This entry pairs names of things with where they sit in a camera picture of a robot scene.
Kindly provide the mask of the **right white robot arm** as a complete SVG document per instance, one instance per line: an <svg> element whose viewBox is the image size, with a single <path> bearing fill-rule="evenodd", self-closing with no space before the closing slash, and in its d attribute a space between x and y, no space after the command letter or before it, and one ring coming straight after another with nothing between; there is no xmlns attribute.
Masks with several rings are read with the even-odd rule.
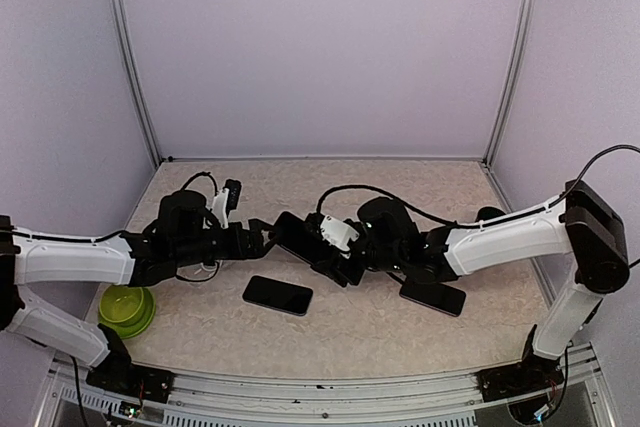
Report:
<svg viewBox="0 0 640 427"><path fill-rule="evenodd" d="M398 271L415 285L454 282L489 268L546 257L565 257L571 267L544 320L530 331L526 357L515 363L514 385L535 389L551 362L588 322L604 298L630 279L621 217L585 182L575 179L537 205L492 218L459 223L431 215L379 187L355 220L324 213L334 187L322 194L305 219L311 235L331 249L316 263L342 280L347 267Z"/></svg>

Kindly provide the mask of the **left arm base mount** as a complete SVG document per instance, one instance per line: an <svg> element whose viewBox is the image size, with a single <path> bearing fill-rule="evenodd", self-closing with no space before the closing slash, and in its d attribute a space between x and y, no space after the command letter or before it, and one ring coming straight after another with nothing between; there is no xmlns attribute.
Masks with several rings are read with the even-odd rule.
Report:
<svg viewBox="0 0 640 427"><path fill-rule="evenodd" d="M174 379L175 374L169 370L130 364L92 368L87 374L86 383L142 401L166 404Z"/></svg>

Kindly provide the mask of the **green plastic bowl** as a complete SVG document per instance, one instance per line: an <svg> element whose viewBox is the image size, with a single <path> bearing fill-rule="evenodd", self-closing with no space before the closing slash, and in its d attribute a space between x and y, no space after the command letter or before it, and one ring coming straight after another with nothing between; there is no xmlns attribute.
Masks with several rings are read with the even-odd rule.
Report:
<svg viewBox="0 0 640 427"><path fill-rule="evenodd" d="M155 312L155 299L148 288L112 285L100 299L98 321L121 339L129 339L149 327Z"/></svg>

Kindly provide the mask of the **black phone centre table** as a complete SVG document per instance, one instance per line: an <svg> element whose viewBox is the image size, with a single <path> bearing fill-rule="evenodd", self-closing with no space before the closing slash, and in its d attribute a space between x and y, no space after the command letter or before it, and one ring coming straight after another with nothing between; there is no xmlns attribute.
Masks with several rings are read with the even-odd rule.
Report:
<svg viewBox="0 0 640 427"><path fill-rule="evenodd" d="M311 288L258 275L249 280L242 294L247 303L295 316L307 313L312 298Z"/></svg>

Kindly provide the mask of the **clear magsafe phone case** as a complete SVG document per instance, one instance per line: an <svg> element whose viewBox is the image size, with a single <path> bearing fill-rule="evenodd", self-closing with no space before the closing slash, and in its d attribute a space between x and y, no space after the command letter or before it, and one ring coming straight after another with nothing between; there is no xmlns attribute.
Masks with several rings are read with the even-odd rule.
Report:
<svg viewBox="0 0 640 427"><path fill-rule="evenodd" d="M199 264L194 267L189 279L195 282L207 282L217 275L219 269L219 262L215 262L213 265Z"/></svg>

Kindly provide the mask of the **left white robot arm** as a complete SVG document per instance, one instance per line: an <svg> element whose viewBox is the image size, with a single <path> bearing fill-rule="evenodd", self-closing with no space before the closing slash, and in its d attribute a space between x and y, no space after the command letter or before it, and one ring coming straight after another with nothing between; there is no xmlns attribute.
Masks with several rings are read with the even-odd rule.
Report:
<svg viewBox="0 0 640 427"><path fill-rule="evenodd" d="M1 219L1 327L83 362L121 392L133 390L140 371L116 332L87 323L29 290L31 283L97 282L150 287L185 267L222 260L255 260L272 248L275 229L259 219L232 222L237 197L212 202L193 190L164 197L140 233L63 238L14 227Z"/></svg>

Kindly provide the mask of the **aluminium frame post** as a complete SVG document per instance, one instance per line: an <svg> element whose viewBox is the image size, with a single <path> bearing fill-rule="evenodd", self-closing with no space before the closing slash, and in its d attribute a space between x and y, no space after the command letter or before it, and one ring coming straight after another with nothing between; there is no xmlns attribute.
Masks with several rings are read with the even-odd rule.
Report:
<svg viewBox="0 0 640 427"><path fill-rule="evenodd" d="M483 164L488 170L495 165L500 145L506 132L518 79L525 57L526 44L534 12L535 0L520 0L514 41L511 48L506 77L500 95L498 111L491 130L489 142L483 156Z"/></svg>
<svg viewBox="0 0 640 427"><path fill-rule="evenodd" d="M129 91L131 93L134 112L143 136L144 144L155 169L163 162L157 135L147 107L142 83L136 64L133 43L127 22L124 0L109 0L112 17L115 24L116 37L124 66Z"/></svg>

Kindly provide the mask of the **dark red phone right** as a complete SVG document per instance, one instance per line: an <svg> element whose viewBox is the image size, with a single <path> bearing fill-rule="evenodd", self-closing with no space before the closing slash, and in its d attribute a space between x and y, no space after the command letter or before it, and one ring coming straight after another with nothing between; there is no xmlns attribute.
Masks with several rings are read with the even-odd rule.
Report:
<svg viewBox="0 0 640 427"><path fill-rule="evenodd" d="M418 284L406 281L400 289L401 298L453 317L462 313L466 293L444 284Z"/></svg>

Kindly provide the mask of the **left aluminium frame post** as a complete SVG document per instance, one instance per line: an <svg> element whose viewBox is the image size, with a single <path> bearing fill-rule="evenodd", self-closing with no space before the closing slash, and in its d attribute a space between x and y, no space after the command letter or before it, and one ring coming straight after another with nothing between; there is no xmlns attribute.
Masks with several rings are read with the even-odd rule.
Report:
<svg viewBox="0 0 640 427"><path fill-rule="evenodd" d="M133 43L127 22L124 0L109 0L112 17L115 24L116 37L124 66L129 91L131 93L134 112L143 136L144 144L155 169L163 162L157 135L147 107L142 83L136 64Z"/></svg>

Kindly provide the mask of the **right aluminium frame post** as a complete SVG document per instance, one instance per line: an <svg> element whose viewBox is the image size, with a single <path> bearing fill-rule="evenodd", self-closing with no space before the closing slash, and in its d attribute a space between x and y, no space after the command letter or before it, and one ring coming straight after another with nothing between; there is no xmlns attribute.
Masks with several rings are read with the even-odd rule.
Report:
<svg viewBox="0 0 640 427"><path fill-rule="evenodd" d="M506 132L518 79L525 57L526 44L534 12L535 0L520 0L514 41L511 48L506 77L500 95L498 111L491 130L489 142L483 156L483 164L488 170L495 165L500 145Z"/></svg>

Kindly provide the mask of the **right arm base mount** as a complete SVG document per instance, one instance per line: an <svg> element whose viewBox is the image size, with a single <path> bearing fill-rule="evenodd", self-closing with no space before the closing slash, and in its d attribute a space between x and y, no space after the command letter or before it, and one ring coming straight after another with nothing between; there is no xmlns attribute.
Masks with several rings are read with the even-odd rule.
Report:
<svg viewBox="0 0 640 427"><path fill-rule="evenodd" d="M529 394L564 382L557 363L528 364L524 361L480 370L476 374L484 402Z"/></svg>

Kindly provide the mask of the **aluminium front rail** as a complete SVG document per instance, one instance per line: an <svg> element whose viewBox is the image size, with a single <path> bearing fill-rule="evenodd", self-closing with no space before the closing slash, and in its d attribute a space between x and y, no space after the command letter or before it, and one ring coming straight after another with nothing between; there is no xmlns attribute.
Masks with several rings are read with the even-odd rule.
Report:
<svg viewBox="0 0 640 427"><path fill-rule="evenodd" d="M511 425L518 398L487 402L474 369L376 379L266 379L178 370L166 402L146 400L122 415L130 398L74 383L56 355L33 426L80 425L77 408L102 426L491 426Z"/></svg>

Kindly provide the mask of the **dark green mug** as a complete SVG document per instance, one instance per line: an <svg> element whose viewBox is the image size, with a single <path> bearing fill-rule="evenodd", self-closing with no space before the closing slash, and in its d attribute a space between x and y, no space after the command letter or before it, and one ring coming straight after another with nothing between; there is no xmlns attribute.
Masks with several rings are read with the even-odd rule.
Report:
<svg viewBox="0 0 640 427"><path fill-rule="evenodd" d="M476 222L486 222L505 215L505 212L494 206L484 206L480 208L476 213Z"/></svg>

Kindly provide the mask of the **black smartphone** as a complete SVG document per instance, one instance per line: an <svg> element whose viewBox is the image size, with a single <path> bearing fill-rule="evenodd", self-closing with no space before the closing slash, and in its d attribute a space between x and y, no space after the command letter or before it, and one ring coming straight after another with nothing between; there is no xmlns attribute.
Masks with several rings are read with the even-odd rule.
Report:
<svg viewBox="0 0 640 427"><path fill-rule="evenodd" d="M343 257L337 248L313 235L303 219L285 211L279 215L274 227L277 245L307 263L314 272L341 287L360 284L364 269Z"/></svg>

